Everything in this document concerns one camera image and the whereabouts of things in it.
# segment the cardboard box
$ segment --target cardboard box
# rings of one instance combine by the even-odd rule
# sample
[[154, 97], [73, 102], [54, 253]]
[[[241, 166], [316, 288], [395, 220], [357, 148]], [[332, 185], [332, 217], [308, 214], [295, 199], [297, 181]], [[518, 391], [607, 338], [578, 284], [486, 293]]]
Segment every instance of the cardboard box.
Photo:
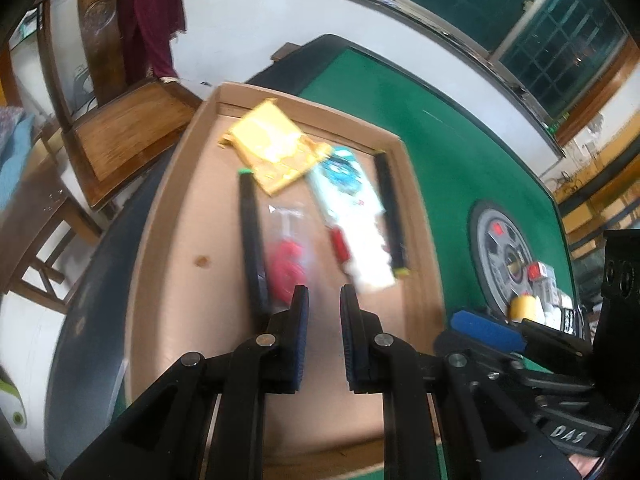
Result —
[[[374, 186], [372, 155], [391, 166], [411, 274], [391, 288], [360, 295], [385, 330], [430, 352], [445, 313], [436, 253], [422, 196], [401, 140], [372, 124], [279, 92], [225, 83], [198, 110], [164, 175], [138, 253], [126, 327], [127, 399], [139, 396], [187, 351], [210, 357], [232, 351], [252, 329], [242, 268], [238, 154], [221, 148], [228, 127], [266, 98], [305, 133], [349, 146]], [[383, 461], [381, 395], [352, 394], [345, 377], [338, 297], [346, 277], [304, 180], [272, 202], [302, 202], [312, 233], [310, 318], [300, 392], [268, 396], [264, 477], [330, 478]], [[208, 266], [195, 261], [210, 262]]]

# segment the green table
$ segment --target green table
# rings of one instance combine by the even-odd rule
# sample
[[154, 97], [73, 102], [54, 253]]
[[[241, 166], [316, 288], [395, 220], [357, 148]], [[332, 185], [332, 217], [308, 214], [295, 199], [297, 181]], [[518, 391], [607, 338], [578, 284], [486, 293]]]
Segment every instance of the green table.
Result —
[[[323, 41], [328, 45], [318, 47]], [[342, 110], [401, 137], [429, 216], [448, 315], [486, 304], [468, 239], [468, 216], [477, 200], [508, 212], [532, 256], [555, 268], [558, 287], [576, 303], [551, 195], [495, 134], [455, 102], [336, 36], [314, 40], [250, 82]]]

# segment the white wall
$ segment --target white wall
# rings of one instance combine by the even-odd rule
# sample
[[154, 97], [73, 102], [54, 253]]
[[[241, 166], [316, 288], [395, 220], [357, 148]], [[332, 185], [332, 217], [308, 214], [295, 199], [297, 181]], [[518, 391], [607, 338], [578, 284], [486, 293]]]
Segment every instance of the white wall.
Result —
[[[599, 151], [606, 146], [613, 137], [622, 129], [628, 120], [640, 110], [640, 62], [631, 73], [625, 83], [618, 89], [613, 97], [601, 109], [604, 121], [602, 132], [595, 139], [595, 147]], [[559, 187], [558, 179], [562, 172], [568, 175], [574, 174], [590, 163], [591, 157], [586, 150], [578, 148], [588, 140], [593, 139], [591, 133], [585, 127], [565, 147], [567, 158], [550, 170], [543, 177], [543, 182], [550, 190]]]
[[558, 156], [468, 62], [400, 21], [351, 0], [184, 0], [187, 33], [173, 44], [181, 78], [246, 81], [287, 41], [336, 34], [417, 75], [469, 110], [537, 174]]

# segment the white object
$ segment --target white object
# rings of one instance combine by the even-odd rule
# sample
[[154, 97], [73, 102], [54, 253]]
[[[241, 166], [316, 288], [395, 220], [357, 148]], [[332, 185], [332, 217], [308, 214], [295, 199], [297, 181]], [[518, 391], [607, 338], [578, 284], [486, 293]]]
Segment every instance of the white object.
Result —
[[527, 277], [534, 296], [539, 297], [542, 303], [560, 304], [556, 272], [552, 266], [543, 262], [533, 262], [527, 267]]
[[374, 292], [393, 285], [396, 279], [391, 270], [391, 256], [385, 251], [385, 239], [378, 230], [378, 219], [384, 208], [362, 167], [350, 150], [335, 148], [332, 155], [340, 157], [357, 172], [360, 189], [351, 194], [334, 186], [326, 176], [323, 165], [316, 165], [306, 175], [306, 182], [327, 227], [338, 226], [342, 231], [351, 259], [344, 264], [344, 272], [351, 276], [358, 292]]
[[0, 410], [12, 428], [25, 428], [27, 415], [15, 386], [0, 381]]
[[545, 310], [542, 307], [542, 302], [540, 301], [540, 298], [537, 296], [535, 298], [536, 298], [536, 319], [534, 321], [536, 323], [540, 323], [540, 325], [544, 325], [546, 324]]
[[571, 297], [568, 294], [558, 289], [558, 296], [560, 296], [560, 306], [562, 308], [566, 308], [568, 310], [574, 309], [574, 302], [571, 300]]
[[562, 309], [558, 306], [553, 306], [551, 303], [545, 303], [543, 305], [545, 313], [545, 325], [556, 330], [562, 329]]

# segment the wooden chair seat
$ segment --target wooden chair seat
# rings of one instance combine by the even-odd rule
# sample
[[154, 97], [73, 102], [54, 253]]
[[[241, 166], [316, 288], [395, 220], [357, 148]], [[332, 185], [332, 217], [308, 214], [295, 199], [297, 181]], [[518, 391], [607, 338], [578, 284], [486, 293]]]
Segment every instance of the wooden chair seat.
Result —
[[173, 146], [200, 102], [178, 83], [149, 79], [63, 131], [89, 206], [100, 209]]
[[[69, 224], [71, 231], [46, 261], [40, 260], [38, 252], [63, 221]], [[71, 292], [63, 299], [57, 297], [51, 281], [62, 283], [65, 276], [54, 269], [53, 264], [76, 234], [95, 245], [102, 230], [72, 197], [47, 157], [20, 183], [0, 217], [0, 293], [13, 291], [42, 306], [66, 313]], [[44, 290], [23, 280], [28, 267], [38, 271]]]

